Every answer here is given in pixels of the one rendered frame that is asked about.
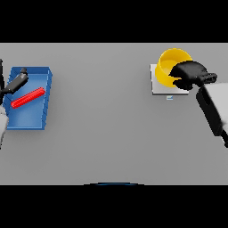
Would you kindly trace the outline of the red beaker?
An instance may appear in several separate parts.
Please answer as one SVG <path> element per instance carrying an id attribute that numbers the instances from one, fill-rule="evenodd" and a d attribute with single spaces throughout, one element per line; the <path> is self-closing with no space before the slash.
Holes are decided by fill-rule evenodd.
<path id="1" fill-rule="evenodd" d="M 39 98 L 45 94 L 45 89 L 43 87 L 38 87 L 37 89 L 22 95 L 21 97 L 17 98 L 16 100 L 13 100 L 11 102 L 11 106 L 14 109 L 17 109 L 21 107 L 22 105 L 31 102 L 35 100 L 36 98 Z"/>

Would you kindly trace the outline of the pale square measuring scale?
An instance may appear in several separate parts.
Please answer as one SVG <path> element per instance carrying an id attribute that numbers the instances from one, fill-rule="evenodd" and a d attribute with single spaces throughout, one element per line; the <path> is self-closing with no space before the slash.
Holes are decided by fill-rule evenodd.
<path id="1" fill-rule="evenodd" d="M 177 87 L 167 87 L 162 85 L 155 77 L 156 64 L 150 65 L 151 71 L 151 93 L 153 95 L 165 95 L 168 100 L 173 100 L 175 95 L 188 95 L 186 90 L 179 89 Z"/>

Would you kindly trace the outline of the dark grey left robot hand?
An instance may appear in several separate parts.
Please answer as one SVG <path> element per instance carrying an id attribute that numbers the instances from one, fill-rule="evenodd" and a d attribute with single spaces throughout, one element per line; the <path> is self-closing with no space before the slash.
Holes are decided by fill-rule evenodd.
<path id="1" fill-rule="evenodd" d="M 0 59 L 0 104 L 3 103 L 3 98 L 6 94 L 14 94 L 29 81 L 29 76 L 26 68 L 20 70 L 20 74 L 8 85 L 4 85 L 3 76 L 3 60 Z"/>

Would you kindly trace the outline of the yellow bowl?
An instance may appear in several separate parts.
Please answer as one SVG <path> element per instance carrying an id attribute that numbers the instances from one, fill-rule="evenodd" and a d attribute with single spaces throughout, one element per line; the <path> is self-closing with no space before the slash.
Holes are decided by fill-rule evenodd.
<path id="1" fill-rule="evenodd" d="M 179 48 L 170 48 L 164 51 L 155 68 L 156 79 L 166 87 L 174 88 L 174 82 L 179 80 L 179 77 L 171 77 L 172 68 L 180 62 L 191 61 L 192 57 L 184 50 Z"/>

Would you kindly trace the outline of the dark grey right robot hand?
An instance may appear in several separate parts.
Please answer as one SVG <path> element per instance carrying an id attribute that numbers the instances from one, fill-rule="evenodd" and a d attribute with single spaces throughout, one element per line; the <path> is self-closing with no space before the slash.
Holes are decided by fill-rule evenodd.
<path id="1" fill-rule="evenodd" d="M 216 73 L 209 73 L 208 70 L 197 61 L 183 61 L 177 63 L 169 73 L 174 77 L 173 84 L 180 89 L 190 91 L 194 85 L 202 87 L 205 84 L 215 83 Z"/>

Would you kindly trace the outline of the blue plastic tray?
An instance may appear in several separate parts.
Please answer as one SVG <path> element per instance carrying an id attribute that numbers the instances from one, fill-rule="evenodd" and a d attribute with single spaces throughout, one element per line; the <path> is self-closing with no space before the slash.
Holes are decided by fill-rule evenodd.
<path id="1" fill-rule="evenodd" d="M 8 130 L 45 129 L 53 73 L 49 67 L 27 66 L 26 70 L 28 82 L 3 98 Z"/>

